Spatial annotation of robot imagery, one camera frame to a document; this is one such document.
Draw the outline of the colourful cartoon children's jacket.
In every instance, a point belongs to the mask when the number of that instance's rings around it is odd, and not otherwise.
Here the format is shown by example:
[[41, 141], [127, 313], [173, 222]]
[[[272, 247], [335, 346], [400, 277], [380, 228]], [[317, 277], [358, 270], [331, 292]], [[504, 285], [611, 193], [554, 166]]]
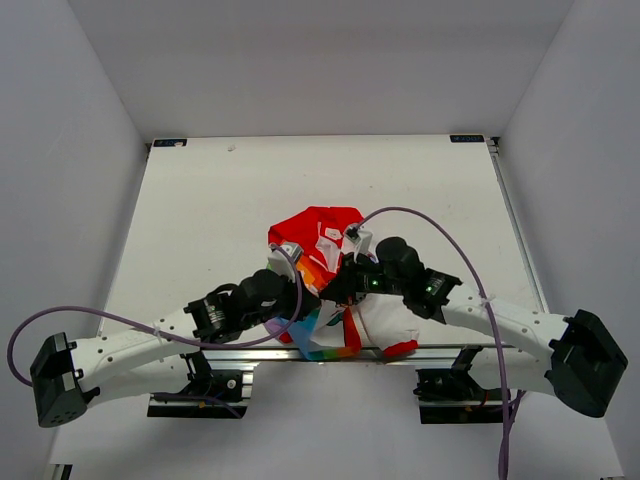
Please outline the colourful cartoon children's jacket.
[[[363, 220], [354, 207], [310, 206], [272, 225], [267, 241], [281, 245], [297, 243], [303, 254], [297, 262], [304, 286], [314, 295], [338, 274], [343, 257], [344, 231]], [[341, 306], [323, 300], [319, 308], [295, 322], [279, 336], [285, 345], [296, 346], [310, 361], [354, 356], [373, 346], [387, 358], [414, 352], [419, 347], [419, 328], [413, 316], [395, 320], [403, 307], [398, 297], [368, 295], [358, 305]]]

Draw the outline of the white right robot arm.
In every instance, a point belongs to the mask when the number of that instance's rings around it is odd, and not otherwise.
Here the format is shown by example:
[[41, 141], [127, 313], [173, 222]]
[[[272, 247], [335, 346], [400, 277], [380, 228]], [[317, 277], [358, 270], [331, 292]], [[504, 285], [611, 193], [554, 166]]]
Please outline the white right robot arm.
[[321, 291], [323, 300], [355, 305], [372, 295], [396, 295], [416, 316], [445, 326], [499, 335], [503, 348], [464, 347], [441, 381], [419, 388], [425, 397], [472, 399], [500, 386], [558, 398], [587, 417], [601, 418], [628, 360], [600, 318], [536, 312], [481, 294], [459, 278], [427, 268], [400, 237], [376, 247], [375, 260], [349, 253]]

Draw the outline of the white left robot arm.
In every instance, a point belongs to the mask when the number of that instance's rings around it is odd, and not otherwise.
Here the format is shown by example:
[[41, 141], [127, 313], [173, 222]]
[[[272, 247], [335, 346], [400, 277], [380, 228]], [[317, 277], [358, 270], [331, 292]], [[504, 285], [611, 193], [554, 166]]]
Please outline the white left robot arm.
[[102, 337], [50, 336], [30, 367], [38, 424], [53, 428], [90, 407], [146, 393], [191, 399], [224, 387], [204, 344], [226, 345], [268, 320], [301, 320], [320, 305], [301, 281], [261, 269], [151, 325]]

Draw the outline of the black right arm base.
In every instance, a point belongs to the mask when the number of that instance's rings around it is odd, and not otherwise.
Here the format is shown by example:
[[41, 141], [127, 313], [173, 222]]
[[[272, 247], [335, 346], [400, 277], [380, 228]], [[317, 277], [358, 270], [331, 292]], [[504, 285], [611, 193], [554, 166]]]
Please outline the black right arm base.
[[483, 351], [479, 345], [464, 347], [445, 369], [420, 369], [413, 394], [424, 402], [478, 402], [501, 400], [500, 388], [486, 390], [470, 376], [472, 361]]

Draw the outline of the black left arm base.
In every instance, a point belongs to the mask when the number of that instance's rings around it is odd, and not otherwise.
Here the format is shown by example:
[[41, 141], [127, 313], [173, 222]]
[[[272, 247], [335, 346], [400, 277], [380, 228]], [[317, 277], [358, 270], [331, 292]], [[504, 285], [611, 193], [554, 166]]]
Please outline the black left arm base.
[[212, 368], [202, 352], [182, 354], [188, 383], [178, 393], [153, 393], [158, 401], [193, 401], [216, 405], [239, 403], [244, 387], [244, 372], [238, 369]]

